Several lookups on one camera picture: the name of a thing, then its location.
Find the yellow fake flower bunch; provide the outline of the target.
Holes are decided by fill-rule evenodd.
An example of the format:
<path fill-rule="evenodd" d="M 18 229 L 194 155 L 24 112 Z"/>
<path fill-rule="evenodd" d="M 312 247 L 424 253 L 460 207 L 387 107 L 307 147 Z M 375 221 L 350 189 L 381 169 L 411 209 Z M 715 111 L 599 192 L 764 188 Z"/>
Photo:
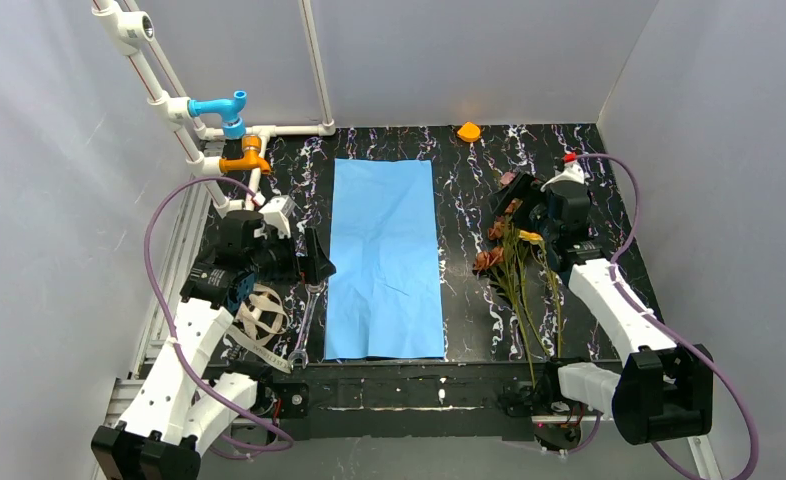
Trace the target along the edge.
<path fill-rule="evenodd" d="M 519 230 L 517 239 L 520 246 L 526 245 L 539 266 L 542 274 L 544 315 L 538 328 L 541 348 L 550 357 L 559 357 L 563 353 L 564 319 L 559 292 L 557 274 L 548 265 L 546 242 L 541 235 Z"/>

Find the brown pink fake flower bunch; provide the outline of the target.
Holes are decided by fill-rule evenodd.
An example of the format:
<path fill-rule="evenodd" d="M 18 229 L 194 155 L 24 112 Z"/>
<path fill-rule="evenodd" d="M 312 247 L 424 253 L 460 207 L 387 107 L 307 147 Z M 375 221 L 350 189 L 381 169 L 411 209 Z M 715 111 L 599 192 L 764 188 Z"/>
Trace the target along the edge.
<path fill-rule="evenodd" d="M 508 185 L 521 172 L 506 172 L 499 177 L 500 189 Z M 510 219 L 499 217 L 492 220 L 487 230 L 491 247 L 480 251 L 473 262 L 473 272 L 486 276 L 491 286 L 508 302 L 516 327 L 513 330 L 520 335 L 521 347 L 518 348 L 525 358 L 529 369 L 531 383 L 537 382 L 534 368 L 534 347 L 541 346 L 537 331 L 531 332 L 532 318 L 528 300 L 527 287 L 527 249 L 520 246 L 517 239 L 519 229 Z"/>

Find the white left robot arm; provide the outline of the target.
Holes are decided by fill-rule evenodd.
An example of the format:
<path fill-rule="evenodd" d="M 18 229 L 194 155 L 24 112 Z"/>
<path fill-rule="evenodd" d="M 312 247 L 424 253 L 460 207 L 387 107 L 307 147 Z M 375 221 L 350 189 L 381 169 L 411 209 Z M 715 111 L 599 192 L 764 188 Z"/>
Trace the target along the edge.
<path fill-rule="evenodd" d="M 255 413 L 276 406 L 261 374 L 229 367 L 216 380 L 205 378 L 218 344 L 236 346 L 285 373 L 299 357 L 281 357 L 269 343 L 283 335 L 289 315 L 276 286 L 301 284 L 320 289 L 336 269 L 318 233 L 304 233 L 298 251 L 286 217 L 277 210 L 233 211 L 194 260 L 175 306 L 155 293 L 168 336 L 140 390 L 111 426 L 99 427 L 91 441 L 108 479 L 195 479 L 202 457 L 238 417 L 283 431 Z"/>

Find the blue wrapping paper sheet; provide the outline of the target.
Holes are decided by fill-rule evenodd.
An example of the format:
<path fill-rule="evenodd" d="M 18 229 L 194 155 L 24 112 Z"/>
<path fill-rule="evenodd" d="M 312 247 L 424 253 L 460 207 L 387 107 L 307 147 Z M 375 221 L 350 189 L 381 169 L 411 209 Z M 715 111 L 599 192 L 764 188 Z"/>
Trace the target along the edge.
<path fill-rule="evenodd" d="M 442 358 L 431 163 L 336 160 L 330 243 L 325 359 Z"/>

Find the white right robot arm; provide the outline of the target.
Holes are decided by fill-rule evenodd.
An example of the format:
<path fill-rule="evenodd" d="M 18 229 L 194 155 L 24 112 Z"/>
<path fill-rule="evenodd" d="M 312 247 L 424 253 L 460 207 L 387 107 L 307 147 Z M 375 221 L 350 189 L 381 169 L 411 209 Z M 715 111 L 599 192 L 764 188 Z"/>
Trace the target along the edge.
<path fill-rule="evenodd" d="M 609 337 L 619 373 L 581 358 L 552 358 L 534 389 L 537 405 L 582 404 L 614 420 L 631 445 L 700 436 L 712 427 L 713 374 L 701 345 L 680 345 L 622 280 L 589 227 L 584 181 L 515 176 L 494 212 L 519 234 L 543 240 L 546 265 L 581 300 Z"/>

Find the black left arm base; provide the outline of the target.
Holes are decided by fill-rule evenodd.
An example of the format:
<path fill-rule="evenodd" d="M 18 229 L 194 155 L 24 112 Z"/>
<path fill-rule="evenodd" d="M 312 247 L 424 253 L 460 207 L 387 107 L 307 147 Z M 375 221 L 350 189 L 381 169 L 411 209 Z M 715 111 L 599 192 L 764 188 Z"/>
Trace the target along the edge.
<path fill-rule="evenodd" d="M 310 392 L 304 383 L 290 381 L 283 372 L 263 364 L 241 365 L 229 368 L 227 373 L 238 374 L 256 382 L 252 389 L 254 402 L 248 411 L 283 428 L 287 420 L 305 419 L 309 412 Z"/>

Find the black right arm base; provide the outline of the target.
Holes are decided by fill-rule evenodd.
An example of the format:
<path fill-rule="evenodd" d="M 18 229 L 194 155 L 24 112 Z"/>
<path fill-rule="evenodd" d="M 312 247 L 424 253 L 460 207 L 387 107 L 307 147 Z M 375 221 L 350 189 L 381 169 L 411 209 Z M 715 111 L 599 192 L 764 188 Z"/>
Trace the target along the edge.
<path fill-rule="evenodd" d="M 599 411 L 563 397 L 546 380 L 506 385 L 497 402 L 506 416 L 531 420 L 540 450 L 559 456 L 586 448 L 603 423 Z"/>

